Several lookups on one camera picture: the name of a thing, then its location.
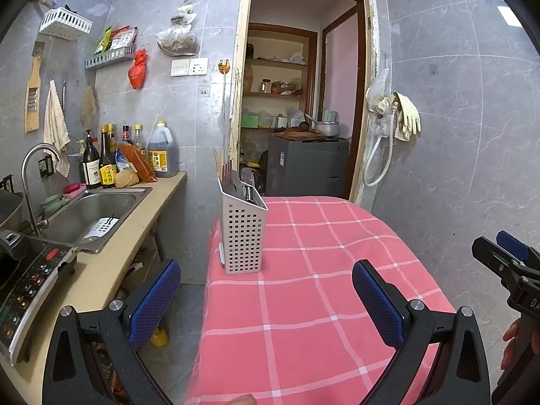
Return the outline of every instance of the stainless steel sink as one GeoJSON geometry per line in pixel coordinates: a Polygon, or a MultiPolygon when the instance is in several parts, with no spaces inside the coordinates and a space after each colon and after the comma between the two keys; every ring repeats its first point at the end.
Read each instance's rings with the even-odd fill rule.
{"type": "Polygon", "coordinates": [[[150,187],[87,190],[49,219],[43,237],[72,243],[86,253],[97,254],[151,190],[150,187]],[[115,217],[119,221],[102,237],[85,239],[102,217],[115,217]]]}

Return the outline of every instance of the pink checkered tablecloth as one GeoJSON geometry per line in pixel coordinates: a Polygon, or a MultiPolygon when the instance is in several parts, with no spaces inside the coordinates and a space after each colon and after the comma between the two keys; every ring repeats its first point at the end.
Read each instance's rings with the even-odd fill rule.
{"type": "MultiPolygon", "coordinates": [[[[394,354],[352,284],[368,259],[407,299],[454,312],[405,243],[382,221],[339,198],[265,198],[260,273],[225,275],[216,225],[204,321],[185,405],[252,393],[258,405],[357,405],[394,354]]],[[[436,347],[403,404],[414,403],[436,347]]]]}

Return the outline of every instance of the hanging towel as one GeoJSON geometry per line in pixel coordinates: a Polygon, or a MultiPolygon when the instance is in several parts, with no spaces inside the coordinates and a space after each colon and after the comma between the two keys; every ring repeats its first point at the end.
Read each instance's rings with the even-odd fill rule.
{"type": "Polygon", "coordinates": [[[45,127],[43,130],[43,141],[52,144],[61,152],[60,161],[56,161],[54,154],[52,155],[52,163],[55,169],[64,177],[68,177],[69,162],[68,162],[68,143],[70,141],[68,127],[64,121],[64,112],[60,106],[60,99],[56,92],[56,84],[51,79],[49,86],[49,95],[47,96],[47,105],[45,106],[45,127]]]}
{"type": "Polygon", "coordinates": [[[400,102],[400,113],[394,136],[398,140],[409,141],[412,134],[416,134],[417,131],[420,132],[422,130],[420,127],[420,115],[418,109],[416,109],[407,96],[394,91],[392,103],[396,98],[400,102]]]}

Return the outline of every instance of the screw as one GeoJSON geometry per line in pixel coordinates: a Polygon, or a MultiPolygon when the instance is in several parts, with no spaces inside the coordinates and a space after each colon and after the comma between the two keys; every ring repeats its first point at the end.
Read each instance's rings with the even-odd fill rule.
{"type": "Polygon", "coordinates": [[[111,311],[119,311],[123,305],[124,304],[122,300],[113,300],[112,302],[109,303],[109,309],[111,311]]]}
{"type": "Polygon", "coordinates": [[[421,302],[420,300],[411,300],[410,301],[410,306],[415,311],[420,311],[420,310],[422,311],[426,307],[426,305],[423,302],[421,302]]]}
{"type": "Polygon", "coordinates": [[[69,314],[71,313],[71,311],[73,311],[73,308],[71,306],[64,306],[63,308],[61,308],[60,310],[60,315],[61,316],[69,316],[69,314]]]}
{"type": "Polygon", "coordinates": [[[473,316],[473,310],[469,307],[463,306],[461,308],[461,313],[465,316],[473,316]]]}

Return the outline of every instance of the countertop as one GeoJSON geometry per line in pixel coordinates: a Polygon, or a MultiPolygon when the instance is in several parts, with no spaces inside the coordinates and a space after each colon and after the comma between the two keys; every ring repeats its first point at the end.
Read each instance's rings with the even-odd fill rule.
{"type": "Polygon", "coordinates": [[[30,362],[20,362],[13,368],[0,357],[2,368],[28,405],[41,404],[45,360],[60,309],[69,304],[78,312],[96,311],[112,300],[139,246],[185,177],[185,172],[179,172],[172,178],[158,178],[155,183],[137,184],[135,187],[151,187],[152,192],[123,222],[101,253],[78,254],[75,275],[55,290],[39,319],[33,333],[30,362]]]}

